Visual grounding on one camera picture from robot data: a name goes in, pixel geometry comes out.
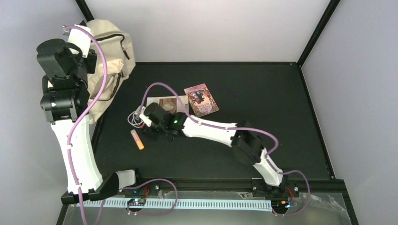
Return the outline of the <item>orange highlighter pen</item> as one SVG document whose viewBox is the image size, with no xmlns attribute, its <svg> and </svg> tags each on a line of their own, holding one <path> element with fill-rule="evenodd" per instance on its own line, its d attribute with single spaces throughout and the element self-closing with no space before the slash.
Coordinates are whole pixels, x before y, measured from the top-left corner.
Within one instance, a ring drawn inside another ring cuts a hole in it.
<svg viewBox="0 0 398 225">
<path fill-rule="evenodd" d="M 136 130 L 133 129 L 133 130 L 131 130 L 130 133 L 131 133 L 131 136 L 133 137 L 133 139 L 134 139 L 134 141 L 135 141 L 135 143 L 136 143 L 138 149 L 139 149 L 139 150 L 143 150 L 143 149 L 144 149 L 144 145 L 143 145 L 141 139 L 139 138 L 139 136 L 138 136 Z"/>
</svg>

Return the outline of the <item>beige canvas backpack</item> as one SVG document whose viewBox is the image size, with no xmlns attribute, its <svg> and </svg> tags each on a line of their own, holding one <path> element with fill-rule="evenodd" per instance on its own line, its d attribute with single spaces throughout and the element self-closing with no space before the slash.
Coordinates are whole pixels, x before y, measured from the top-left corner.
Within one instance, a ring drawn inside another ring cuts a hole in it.
<svg viewBox="0 0 398 225">
<path fill-rule="evenodd" d="M 95 124 L 111 105 L 123 81 L 127 80 L 136 65 L 133 43 L 129 33 L 108 20 L 95 19 L 87 26 L 99 43 L 107 61 L 105 88 L 89 112 L 89 123 Z"/>
</svg>

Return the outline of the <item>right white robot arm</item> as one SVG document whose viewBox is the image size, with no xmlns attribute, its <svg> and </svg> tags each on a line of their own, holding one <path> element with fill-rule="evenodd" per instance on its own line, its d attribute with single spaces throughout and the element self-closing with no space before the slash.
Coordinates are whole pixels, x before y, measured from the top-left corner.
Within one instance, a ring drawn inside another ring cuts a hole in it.
<svg viewBox="0 0 398 225">
<path fill-rule="evenodd" d="M 142 107 L 138 116 L 146 133 L 163 133 L 170 140 L 175 137 L 202 138 L 231 147 L 239 160 L 258 171 L 271 195 L 280 196 L 286 191 L 283 171 L 269 156 L 259 136 L 260 131 L 247 127 L 246 123 L 214 122 L 183 112 L 171 114 L 157 103 Z"/>
</svg>

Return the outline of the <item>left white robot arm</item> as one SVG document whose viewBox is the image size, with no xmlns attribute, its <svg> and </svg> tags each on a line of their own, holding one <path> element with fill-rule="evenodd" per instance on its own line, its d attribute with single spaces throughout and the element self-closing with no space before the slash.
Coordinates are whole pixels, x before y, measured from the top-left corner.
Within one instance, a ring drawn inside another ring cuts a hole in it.
<svg viewBox="0 0 398 225">
<path fill-rule="evenodd" d="M 135 66 L 132 42 L 107 20 L 63 29 L 67 40 L 50 39 L 36 49 L 45 73 L 40 106 L 59 142 L 68 178 L 61 201 L 103 200 L 137 179 L 134 169 L 102 175 L 89 133 Z"/>
</svg>

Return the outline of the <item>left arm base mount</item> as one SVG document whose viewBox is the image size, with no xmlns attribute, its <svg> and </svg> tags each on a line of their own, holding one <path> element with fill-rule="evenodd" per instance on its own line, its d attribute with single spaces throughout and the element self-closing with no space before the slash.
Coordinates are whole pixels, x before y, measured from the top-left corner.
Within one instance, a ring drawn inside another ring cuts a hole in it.
<svg viewBox="0 0 398 225">
<path fill-rule="evenodd" d="M 160 191 L 160 179 L 143 180 L 132 186 L 127 186 L 118 190 L 119 194 L 130 196 L 156 196 Z"/>
</svg>

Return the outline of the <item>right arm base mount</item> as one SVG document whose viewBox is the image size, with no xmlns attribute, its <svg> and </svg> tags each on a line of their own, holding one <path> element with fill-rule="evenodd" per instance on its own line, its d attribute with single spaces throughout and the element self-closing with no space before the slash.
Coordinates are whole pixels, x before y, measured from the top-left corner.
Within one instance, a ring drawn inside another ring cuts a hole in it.
<svg viewBox="0 0 398 225">
<path fill-rule="evenodd" d="M 280 187 L 268 185 L 264 180 L 252 180 L 251 185 L 254 197 L 265 197 L 271 200 L 283 200 L 292 196 L 299 197 L 299 192 L 294 189 L 296 184 L 289 180 L 283 181 Z"/>
</svg>

